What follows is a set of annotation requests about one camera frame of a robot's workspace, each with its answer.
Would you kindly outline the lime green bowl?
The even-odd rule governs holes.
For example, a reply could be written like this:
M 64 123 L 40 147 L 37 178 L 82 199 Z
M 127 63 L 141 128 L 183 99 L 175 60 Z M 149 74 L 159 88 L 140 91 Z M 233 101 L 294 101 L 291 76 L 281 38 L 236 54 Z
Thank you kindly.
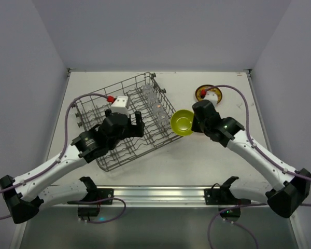
M 193 133 L 192 123 L 193 123 L 194 113 L 181 109 L 176 111 L 170 120 L 170 125 L 174 133 L 179 136 L 188 136 Z

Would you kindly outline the grey wire dish rack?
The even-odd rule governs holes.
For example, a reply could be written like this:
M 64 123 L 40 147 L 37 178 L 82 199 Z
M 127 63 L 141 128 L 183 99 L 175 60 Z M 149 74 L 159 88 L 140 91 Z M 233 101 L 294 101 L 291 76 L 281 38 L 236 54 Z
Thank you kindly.
M 180 139 L 170 126 L 175 109 L 166 96 L 166 90 L 157 83 L 155 73 L 136 75 L 76 101 L 73 107 L 79 127 L 87 131 L 102 123 L 105 111 L 110 108 L 104 95 L 127 96 L 132 125 L 137 125 L 135 113 L 140 112 L 145 126 L 143 137 L 124 139 L 113 150 L 95 160 L 103 171 L 109 172 Z

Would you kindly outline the yellow patterned plate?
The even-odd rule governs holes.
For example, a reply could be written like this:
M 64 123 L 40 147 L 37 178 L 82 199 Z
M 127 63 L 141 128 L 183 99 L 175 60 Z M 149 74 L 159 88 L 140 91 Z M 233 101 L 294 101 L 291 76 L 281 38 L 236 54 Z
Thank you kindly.
M 222 92 L 213 85 L 202 85 L 196 89 L 195 98 L 198 101 L 206 99 L 211 101 L 213 105 L 217 105 L 222 100 Z

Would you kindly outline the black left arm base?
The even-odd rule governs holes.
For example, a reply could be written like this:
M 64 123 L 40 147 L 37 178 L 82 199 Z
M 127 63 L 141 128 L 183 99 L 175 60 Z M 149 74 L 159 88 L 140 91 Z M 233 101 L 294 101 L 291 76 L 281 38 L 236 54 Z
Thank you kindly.
M 96 200 L 102 200 L 106 198 L 114 197 L 114 190 L 112 188 L 98 188 L 90 177 L 81 177 L 79 183 L 83 183 L 86 189 L 86 196 L 79 200 L 83 202 L 92 202 Z M 70 201 L 68 204 L 77 204 L 77 201 Z M 91 221 L 100 214 L 101 204 L 112 205 L 112 200 L 107 200 L 102 203 L 96 203 L 91 205 L 91 207 L 79 207 L 77 209 L 77 215 L 81 219 Z

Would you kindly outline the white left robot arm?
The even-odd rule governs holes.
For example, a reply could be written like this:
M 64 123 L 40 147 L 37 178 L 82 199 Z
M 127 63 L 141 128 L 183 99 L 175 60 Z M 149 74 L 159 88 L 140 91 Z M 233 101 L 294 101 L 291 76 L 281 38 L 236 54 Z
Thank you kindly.
M 94 181 L 87 176 L 68 185 L 53 183 L 71 171 L 107 155 L 124 139 L 143 137 L 145 124 L 139 111 L 130 115 L 105 111 L 105 119 L 80 133 L 62 152 L 37 168 L 17 177 L 0 179 L 3 198 L 15 224 L 35 217 L 40 210 L 61 204 L 96 204 L 100 195 Z

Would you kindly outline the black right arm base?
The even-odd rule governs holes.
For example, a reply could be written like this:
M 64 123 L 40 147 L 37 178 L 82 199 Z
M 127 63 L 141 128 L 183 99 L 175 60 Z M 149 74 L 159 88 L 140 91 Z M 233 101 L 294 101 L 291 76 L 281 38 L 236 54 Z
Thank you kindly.
M 238 199 L 230 192 L 230 187 L 239 177 L 231 176 L 222 185 L 215 183 L 210 188 L 204 189 L 206 205 L 243 205 L 251 204 L 248 199 Z

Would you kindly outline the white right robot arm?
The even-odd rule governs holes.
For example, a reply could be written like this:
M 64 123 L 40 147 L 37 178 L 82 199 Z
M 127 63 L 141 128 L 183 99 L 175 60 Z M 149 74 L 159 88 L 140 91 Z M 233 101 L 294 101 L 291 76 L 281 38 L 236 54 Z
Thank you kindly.
M 192 109 L 192 131 L 204 133 L 213 142 L 239 155 L 271 186 L 271 189 L 256 187 L 232 176 L 219 188 L 205 190 L 205 195 L 215 198 L 219 204 L 266 203 L 277 215 L 289 218 L 309 195 L 311 173 L 305 168 L 297 170 L 275 157 L 250 138 L 247 129 L 234 118 L 221 118 L 211 101 L 196 102 Z

